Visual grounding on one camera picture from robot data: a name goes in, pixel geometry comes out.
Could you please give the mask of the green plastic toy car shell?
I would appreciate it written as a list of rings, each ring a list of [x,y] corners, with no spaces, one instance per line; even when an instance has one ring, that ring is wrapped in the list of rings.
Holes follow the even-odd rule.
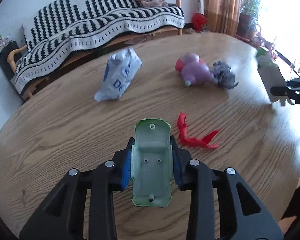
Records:
[[[135,206],[167,207],[171,201],[173,150],[170,130],[170,124],[163,119],[142,119],[135,125],[130,169]]]

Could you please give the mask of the small crumpled foil wrapper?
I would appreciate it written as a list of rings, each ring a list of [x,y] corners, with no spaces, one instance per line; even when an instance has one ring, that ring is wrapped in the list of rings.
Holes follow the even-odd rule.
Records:
[[[225,89],[234,89],[239,82],[236,75],[231,71],[231,67],[224,61],[217,61],[213,64],[212,74],[214,83]]]

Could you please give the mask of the potted plant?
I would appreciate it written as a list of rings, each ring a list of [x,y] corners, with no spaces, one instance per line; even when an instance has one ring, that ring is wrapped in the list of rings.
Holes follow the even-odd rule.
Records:
[[[256,32],[260,6],[261,0],[241,0],[237,36],[247,39],[250,32]]]

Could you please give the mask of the pink purple toy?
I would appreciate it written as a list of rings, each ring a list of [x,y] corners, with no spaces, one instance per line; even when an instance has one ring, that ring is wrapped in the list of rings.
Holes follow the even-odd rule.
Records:
[[[181,55],[176,61],[175,69],[181,75],[186,87],[216,81],[209,67],[195,53]]]

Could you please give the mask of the orange brown curtain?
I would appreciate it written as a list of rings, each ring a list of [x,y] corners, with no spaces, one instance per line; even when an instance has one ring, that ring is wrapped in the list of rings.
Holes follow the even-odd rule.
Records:
[[[214,33],[235,36],[241,0],[204,0],[207,29]]]

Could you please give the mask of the red bag on floor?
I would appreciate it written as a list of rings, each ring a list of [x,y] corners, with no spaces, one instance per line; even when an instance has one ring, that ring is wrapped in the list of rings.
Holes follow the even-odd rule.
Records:
[[[204,14],[201,13],[195,13],[192,16],[192,24],[196,31],[203,31],[208,24],[207,17]]]

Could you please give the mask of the crumpled blue white bag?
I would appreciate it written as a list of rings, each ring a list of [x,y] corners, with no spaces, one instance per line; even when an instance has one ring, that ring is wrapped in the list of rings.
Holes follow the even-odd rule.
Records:
[[[121,98],[132,83],[142,61],[132,47],[110,55],[101,89],[95,94],[97,102]]]

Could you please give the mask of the brown plush toy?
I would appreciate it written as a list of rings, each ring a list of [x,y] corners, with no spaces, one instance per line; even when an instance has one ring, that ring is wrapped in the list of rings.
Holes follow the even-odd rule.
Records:
[[[165,0],[152,0],[152,1],[145,1],[142,0],[141,4],[143,7],[149,8],[149,7],[167,7],[168,3]]]

